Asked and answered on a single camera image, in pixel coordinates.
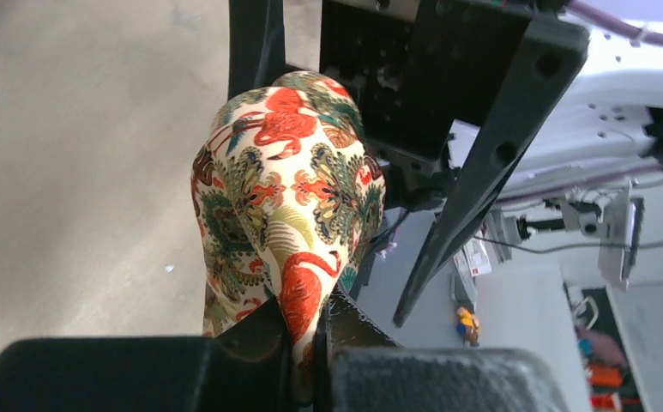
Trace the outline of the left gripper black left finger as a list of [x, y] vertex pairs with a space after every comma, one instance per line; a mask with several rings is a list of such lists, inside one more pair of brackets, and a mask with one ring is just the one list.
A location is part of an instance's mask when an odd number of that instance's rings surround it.
[[52, 337], [0, 353], [0, 411], [286, 411], [288, 336], [269, 300], [203, 336]]

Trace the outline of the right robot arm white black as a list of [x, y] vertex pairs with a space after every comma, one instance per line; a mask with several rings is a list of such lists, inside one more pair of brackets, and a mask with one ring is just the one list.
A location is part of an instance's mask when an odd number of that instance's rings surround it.
[[396, 308], [481, 227], [501, 260], [541, 200], [600, 246], [626, 290], [641, 250], [639, 173], [663, 170], [663, 24], [581, 1], [324, 1], [319, 70], [347, 88], [389, 207], [442, 207]]

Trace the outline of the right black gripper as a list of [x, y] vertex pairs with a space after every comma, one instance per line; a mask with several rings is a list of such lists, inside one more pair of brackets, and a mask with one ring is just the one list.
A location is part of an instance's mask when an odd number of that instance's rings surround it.
[[478, 231], [588, 54], [588, 30], [506, 1], [325, 1], [320, 69], [358, 103], [388, 208], [447, 195], [393, 322]]

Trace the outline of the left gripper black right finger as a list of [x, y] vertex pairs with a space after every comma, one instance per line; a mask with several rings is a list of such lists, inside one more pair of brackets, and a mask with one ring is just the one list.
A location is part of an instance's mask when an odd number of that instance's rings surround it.
[[565, 411], [550, 368], [516, 348], [403, 348], [344, 293], [316, 334], [316, 411]]

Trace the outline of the paisley orange green tie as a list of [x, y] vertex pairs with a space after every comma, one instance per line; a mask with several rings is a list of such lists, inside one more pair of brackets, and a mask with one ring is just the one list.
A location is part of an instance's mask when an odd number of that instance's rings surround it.
[[192, 165], [207, 275], [203, 333], [219, 336], [276, 299], [301, 403], [313, 397], [322, 309], [355, 278], [383, 219], [385, 179], [362, 135], [340, 83], [293, 71], [229, 99]]

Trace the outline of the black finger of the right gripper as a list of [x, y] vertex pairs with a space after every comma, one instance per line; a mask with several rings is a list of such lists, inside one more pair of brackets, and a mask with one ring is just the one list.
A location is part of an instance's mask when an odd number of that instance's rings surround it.
[[228, 97], [267, 87], [285, 73], [282, 0], [230, 0]]

